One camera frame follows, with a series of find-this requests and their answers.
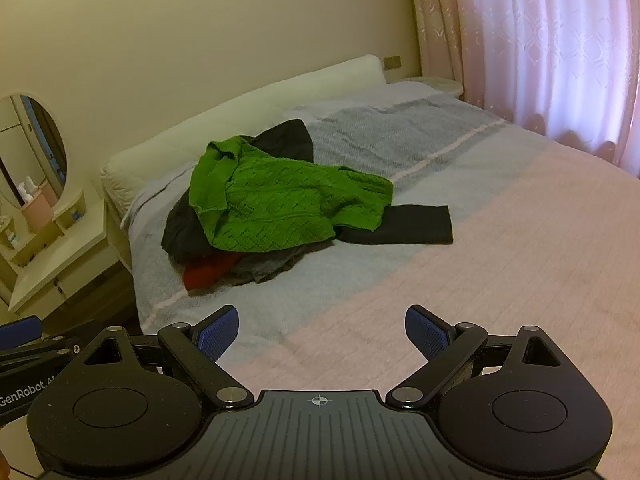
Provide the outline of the pink curtain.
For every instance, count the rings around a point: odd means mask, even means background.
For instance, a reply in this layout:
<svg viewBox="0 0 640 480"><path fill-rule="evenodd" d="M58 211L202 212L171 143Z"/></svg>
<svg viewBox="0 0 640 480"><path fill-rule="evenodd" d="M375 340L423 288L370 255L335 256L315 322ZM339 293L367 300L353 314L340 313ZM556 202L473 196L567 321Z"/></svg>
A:
<svg viewBox="0 0 640 480"><path fill-rule="evenodd" d="M413 0L421 70L466 102L639 171L639 0Z"/></svg>

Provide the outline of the wall socket plate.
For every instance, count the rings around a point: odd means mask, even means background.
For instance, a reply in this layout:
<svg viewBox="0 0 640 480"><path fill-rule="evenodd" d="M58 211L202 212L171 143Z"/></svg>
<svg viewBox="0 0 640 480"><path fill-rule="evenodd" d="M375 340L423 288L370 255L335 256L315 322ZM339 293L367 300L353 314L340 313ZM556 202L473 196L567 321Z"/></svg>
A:
<svg viewBox="0 0 640 480"><path fill-rule="evenodd" d="M398 68L401 68L401 65L400 55L386 56L383 58L384 70L398 70Z"/></svg>

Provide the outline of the black garment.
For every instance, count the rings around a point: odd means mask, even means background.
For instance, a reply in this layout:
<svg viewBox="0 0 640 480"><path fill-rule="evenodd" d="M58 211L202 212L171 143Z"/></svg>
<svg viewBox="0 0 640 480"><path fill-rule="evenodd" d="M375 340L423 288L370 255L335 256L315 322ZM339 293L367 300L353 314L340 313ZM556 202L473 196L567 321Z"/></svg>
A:
<svg viewBox="0 0 640 480"><path fill-rule="evenodd" d="M281 122L258 136L240 137L271 156L316 164L311 136L299 119ZM190 184L168 214L162 237L163 250L172 260L181 264L211 252L222 252L209 245L201 223L189 204L189 188ZM374 231L343 226L335 230L331 240L359 245L448 245L454 240L454 234L447 207L392 203L384 210L382 223Z"/></svg>

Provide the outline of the grey garment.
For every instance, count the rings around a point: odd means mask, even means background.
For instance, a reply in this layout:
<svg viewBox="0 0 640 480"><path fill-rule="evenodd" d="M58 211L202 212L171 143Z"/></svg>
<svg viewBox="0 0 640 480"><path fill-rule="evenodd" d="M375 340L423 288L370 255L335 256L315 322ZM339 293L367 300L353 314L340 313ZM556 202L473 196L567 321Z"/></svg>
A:
<svg viewBox="0 0 640 480"><path fill-rule="evenodd" d="M316 252L328 248L332 244L332 240L329 240L328 242L303 245L276 252L246 255L239 258L239 261L232 266L226 278L235 285L250 282L262 283L271 280L279 273L291 270L292 266L308 252Z"/></svg>

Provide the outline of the round white bedside table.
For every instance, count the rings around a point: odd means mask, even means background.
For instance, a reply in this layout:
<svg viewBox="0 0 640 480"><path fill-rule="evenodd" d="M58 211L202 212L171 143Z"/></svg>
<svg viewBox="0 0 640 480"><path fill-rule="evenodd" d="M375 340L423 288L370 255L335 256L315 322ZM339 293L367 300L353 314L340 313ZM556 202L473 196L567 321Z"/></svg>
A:
<svg viewBox="0 0 640 480"><path fill-rule="evenodd" d="M451 94L456 98L461 98L464 93L461 82L448 78L420 76L402 78L402 81L420 82L420 84L426 84L436 91Z"/></svg>

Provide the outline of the green knit sweater vest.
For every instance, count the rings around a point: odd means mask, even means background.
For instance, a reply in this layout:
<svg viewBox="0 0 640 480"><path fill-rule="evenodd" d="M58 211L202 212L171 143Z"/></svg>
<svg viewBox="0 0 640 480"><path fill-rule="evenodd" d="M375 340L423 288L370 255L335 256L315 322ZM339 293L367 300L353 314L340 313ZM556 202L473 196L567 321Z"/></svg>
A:
<svg viewBox="0 0 640 480"><path fill-rule="evenodd" d="M213 248L275 252L325 242L343 226L372 232L393 194L376 174L274 157L234 136L207 145L189 204Z"/></svg>

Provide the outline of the red garment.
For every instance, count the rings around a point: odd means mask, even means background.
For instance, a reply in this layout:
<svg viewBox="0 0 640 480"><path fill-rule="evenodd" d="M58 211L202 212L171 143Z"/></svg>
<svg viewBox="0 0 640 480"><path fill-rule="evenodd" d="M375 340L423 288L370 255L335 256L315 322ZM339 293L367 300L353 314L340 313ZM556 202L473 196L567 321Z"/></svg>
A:
<svg viewBox="0 0 640 480"><path fill-rule="evenodd" d="M242 252L211 252L184 265L182 282L186 290L215 285L244 257Z"/></svg>

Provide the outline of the oval vanity mirror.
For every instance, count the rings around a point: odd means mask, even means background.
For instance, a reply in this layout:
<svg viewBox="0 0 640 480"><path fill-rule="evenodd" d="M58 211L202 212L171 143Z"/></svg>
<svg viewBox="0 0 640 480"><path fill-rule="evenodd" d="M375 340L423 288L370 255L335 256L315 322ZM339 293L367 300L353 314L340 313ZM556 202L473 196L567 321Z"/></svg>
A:
<svg viewBox="0 0 640 480"><path fill-rule="evenodd" d="M54 206L64 191L67 158L61 133L49 112L31 96L1 99L1 195L16 208L21 189L36 191Z"/></svg>

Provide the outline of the pink tissue box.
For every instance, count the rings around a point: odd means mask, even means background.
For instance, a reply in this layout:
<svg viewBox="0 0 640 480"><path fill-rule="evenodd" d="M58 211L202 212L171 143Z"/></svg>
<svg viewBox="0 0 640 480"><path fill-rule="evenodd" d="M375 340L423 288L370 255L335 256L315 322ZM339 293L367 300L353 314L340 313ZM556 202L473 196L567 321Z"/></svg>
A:
<svg viewBox="0 0 640 480"><path fill-rule="evenodd" d="M35 192L32 199L21 206L21 214L32 233L39 232L53 220L52 206L41 191Z"/></svg>

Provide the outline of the cream dressing table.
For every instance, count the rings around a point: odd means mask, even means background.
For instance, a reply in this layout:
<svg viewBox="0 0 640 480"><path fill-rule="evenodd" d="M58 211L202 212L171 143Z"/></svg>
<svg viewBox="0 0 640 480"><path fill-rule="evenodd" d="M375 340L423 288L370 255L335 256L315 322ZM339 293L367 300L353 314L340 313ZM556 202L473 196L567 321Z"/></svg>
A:
<svg viewBox="0 0 640 480"><path fill-rule="evenodd" d="M131 271L127 237L108 200L62 198L40 231L31 233L21 211L1 222L3 310L46 318L112 272Z"/></svg>

